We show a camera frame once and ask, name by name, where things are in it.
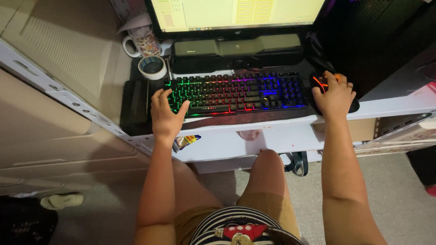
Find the person's arm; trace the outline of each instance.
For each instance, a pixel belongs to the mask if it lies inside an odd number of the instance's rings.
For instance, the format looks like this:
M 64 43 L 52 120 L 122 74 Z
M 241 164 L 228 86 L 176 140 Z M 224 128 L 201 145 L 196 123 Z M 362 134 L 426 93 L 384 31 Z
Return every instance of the person's arm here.
M 325 73 L 329 90 L 313 88 L 325 118 L 321 179 L 325 239 L 328 245 L 387 244 L 369 209 L 365 181 L 353 149 L 347 113 L 356 96 L 340 74 Z
M 145 178 L 136 218 L 135 245 L 175 245 L 175 192 L 171 151 L 189 108 L 185 102 L 178 114 L 168 104 L 171 90 L 157 91 L 152 97 L 151 116 L 154 148 Z

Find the computer monitor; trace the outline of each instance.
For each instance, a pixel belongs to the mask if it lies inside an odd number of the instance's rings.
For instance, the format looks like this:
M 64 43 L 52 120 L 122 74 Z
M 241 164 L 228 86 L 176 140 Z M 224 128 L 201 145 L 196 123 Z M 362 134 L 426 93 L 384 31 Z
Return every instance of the computer monitor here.
M 314 24 L 325 0 L 146 0 L 160 38 L 283 33 Z

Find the person's left hand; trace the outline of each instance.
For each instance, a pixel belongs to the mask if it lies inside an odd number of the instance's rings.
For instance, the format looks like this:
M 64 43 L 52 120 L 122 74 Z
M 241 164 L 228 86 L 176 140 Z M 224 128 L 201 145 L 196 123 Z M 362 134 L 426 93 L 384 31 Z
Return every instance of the person's left hand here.
M 171 89 L 159 90 L 151 97 L 151 118 L 153 134 L 156 143 L 162 143 L 172 147 L 173 141 L 182 129 L 183 120 L 189 109 L 189 101 L 185 101 L 180 107 L 179 113 L 174 114 L 168 103 L 168 95 Z

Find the desktop window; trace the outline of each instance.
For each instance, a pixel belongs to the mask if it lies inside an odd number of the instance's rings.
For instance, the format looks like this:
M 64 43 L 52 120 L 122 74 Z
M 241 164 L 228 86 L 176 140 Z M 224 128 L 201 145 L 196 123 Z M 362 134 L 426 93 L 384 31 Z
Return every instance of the desktop window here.
M 308 25 L 324 0 L 152 0 L 163 32 Z

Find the backlit keyboard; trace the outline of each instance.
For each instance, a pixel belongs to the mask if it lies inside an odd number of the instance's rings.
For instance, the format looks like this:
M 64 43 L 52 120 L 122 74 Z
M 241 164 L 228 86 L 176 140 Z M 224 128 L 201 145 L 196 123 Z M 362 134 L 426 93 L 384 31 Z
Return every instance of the backlit keyboard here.
M 170 88 L 173 92 L 168 102 L 175 113 L 184 101 L 191 101 L 188 118 L 304 109 L 308 105 L 298 72 L 165 79 L 165 89 Z

